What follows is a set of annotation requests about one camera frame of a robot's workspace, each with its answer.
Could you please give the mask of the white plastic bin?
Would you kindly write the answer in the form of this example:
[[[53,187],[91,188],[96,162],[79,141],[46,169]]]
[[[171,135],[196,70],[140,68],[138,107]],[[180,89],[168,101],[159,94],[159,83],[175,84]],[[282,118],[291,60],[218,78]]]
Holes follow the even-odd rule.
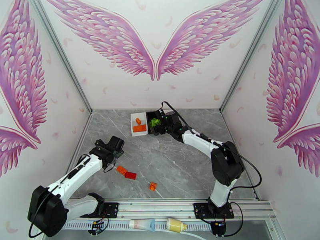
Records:
[[[134,133],[133,132],[133,129],[132,127],[133,126],[137,126],[138,124],[136,123],[135,119],[136,118],[139,118],[141,120],[141,125],[145,124],[146,127],[147,127],[147,131],[145,132],[137,132],[137,133]],[[132,113],[130,115],[130,128],[131,128],[131,135],[133,137],[136,137],[136,136],[145,136],[148,134],[148,126],[147,126],[147,118],[146,118],[146,112],[140,112],[140,113]]]

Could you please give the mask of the cream squeeze tube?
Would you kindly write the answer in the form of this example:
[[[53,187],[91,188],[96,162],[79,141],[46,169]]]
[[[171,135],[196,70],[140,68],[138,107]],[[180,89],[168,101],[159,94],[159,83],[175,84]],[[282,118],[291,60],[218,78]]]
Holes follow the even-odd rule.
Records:
[[[155,219],[135,219],[129,221],[129,228],[155,232]]]

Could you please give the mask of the yellow plastic bottle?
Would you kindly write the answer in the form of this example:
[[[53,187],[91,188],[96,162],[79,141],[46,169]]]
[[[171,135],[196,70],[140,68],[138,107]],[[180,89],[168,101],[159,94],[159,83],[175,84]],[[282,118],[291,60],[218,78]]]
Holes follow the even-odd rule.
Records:
[[[166,229],[171,232],[181,233],[188,229],[187,224],[174,218],[167,218]]]

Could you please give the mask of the black controller box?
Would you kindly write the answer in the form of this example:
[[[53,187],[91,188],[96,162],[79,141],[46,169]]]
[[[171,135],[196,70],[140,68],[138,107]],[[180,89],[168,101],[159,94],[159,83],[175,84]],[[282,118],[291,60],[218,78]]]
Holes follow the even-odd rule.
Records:
[[[210,222],[212,234],[216,237],[224,237],[226,233],[226,222],[225,221],[214,221]]]

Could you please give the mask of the aluminium side rail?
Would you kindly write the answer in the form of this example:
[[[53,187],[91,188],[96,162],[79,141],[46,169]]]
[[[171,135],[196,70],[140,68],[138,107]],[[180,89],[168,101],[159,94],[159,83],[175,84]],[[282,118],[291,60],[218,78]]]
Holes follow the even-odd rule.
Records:
[[[92,121],[93,114],[90,113],[86,122],[77,129],[74,136],[67,136],[63,139],[59,145],[59,162],[57,165],[58,172],[57,178],[64,176],[68,173],[78,162],[79,158],[83,154],[82,146],[84,144],[84,139],[89,129],[89,125]]]
[[[226,121],[226,118],[224,117],[222,111],[219,111],[219,113],[220,113],[220,115],[222,116],[222,119],[223,119],[223,121],[224,121],[224,123],[225,123],[225,125],[226,125],[226,129],[227,129],[227,131],[228,131],[228,133],[229,133],[232,141],[234,142],[237,150],[240,152],[240,148],[239,148],[239,146],[238,146],[237,143],[236,143],[236,139],[235,139],[235,137],[233,136],[233,134],[232,134],[232,132],[231,132],[231,130],[230,130],[230,128],[229,128],[229,125],[228,125],[228,123],[227,123],[227,121]],[[254,181],[253,181],[253,179],[252,179],[252,176],[250,175],[250,170],[248,170],[248,163],[247,163],[247,162],[244,162],[244,165],[245,165],[245,174],[246,174],[246,176],[247,176],[247,178],[248,178],[248,181],[250,182],[250,185],[253,186],[253,185],[254,185]],[[256,199],[256,200],[260,200],[260,195],[259,195],[259,193],[256,191],[256,188],[253,188],[252,190],[253,190],[253,192],[254,192],[255,199]]]

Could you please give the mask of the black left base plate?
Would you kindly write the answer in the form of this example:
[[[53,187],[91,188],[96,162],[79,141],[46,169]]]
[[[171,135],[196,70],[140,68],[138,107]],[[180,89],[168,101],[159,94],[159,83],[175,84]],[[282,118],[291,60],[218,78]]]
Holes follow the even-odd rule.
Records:
[[[117,218],[118,206],[117,202],[98,203],[94,212],[82,215],[80,218]]]

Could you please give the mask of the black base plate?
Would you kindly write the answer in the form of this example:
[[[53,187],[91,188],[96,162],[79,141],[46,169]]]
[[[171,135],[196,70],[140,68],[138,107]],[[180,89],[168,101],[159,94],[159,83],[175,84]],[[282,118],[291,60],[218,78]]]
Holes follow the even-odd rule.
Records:
[[[98,203],[94,212],[82,215],[80,218],[117,218],[118,206],[117,202]]]
[[[213,203],[194,203],[194,214],[197,219],[234,219],[230,203],[216,207]]]

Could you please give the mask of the aluminium mounting rail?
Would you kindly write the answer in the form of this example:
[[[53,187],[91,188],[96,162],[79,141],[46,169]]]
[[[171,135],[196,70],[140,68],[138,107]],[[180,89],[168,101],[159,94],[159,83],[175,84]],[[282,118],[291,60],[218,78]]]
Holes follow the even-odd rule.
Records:
[[[118,203],[117,220],[133,218],[164,219],[167,216],[179,219],[195,219],[194,203],[204,204],[206,199],[147,198],[147,199],[105,199],[106,202]],[[276,220],[276,214],[269,201],[254,199],[231,199],[233,220]]]

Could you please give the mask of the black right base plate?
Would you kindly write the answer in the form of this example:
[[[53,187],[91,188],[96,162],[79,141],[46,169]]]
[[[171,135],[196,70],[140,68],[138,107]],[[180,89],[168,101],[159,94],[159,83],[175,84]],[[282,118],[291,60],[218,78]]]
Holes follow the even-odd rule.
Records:
[[[194,203],[194,214],[197,219],[234,219],[230,203],[216,207],[213,203]]]

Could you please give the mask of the aluminium frame post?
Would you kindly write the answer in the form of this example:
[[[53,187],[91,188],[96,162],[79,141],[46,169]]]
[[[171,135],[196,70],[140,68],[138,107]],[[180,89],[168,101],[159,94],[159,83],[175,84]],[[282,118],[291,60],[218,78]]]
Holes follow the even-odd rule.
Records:
[[[58,57],[60,58],[60,61],[62,62],[67,74],[69,75],[73,85],[75,86],[78,94],[80,95],[86,109],[88,110],[89,114],[92,114],[92,107],[80,85],[80,82],[77,79],[76,73],[63,49],[62,43],[60,42],[55,29],[44,9],[43,4],[41,3],[40,0],[29,0],[31,2],[32,7],[35,9],[40,21],[42,22],[44,29],[47,32],[47,35],[52,42],[55,51],[58,54]]]
[[[252,39],[252,42],[250,43],[250,46],[242,60],[242,63],[234,77],[234,80],[231,83],[230,88],[228,89],[228,92],[219,108],[220,114],[223,114],[224,110],[226,109],[230,99],[232,98],[232,95],[235,93],[238,84],[245,73],[248,65],[250,64],[250,61],[252,60],[252,57],[254,56],[255,52],[258,49],[258,45],[260,41],[262,40],[268,25],[270,24],[271,19],[273,18],[276,10],[278,9],[280,3],[282,0],[271,0],[265,13],[262,18],[262,21],[260,22],[258,29]]]

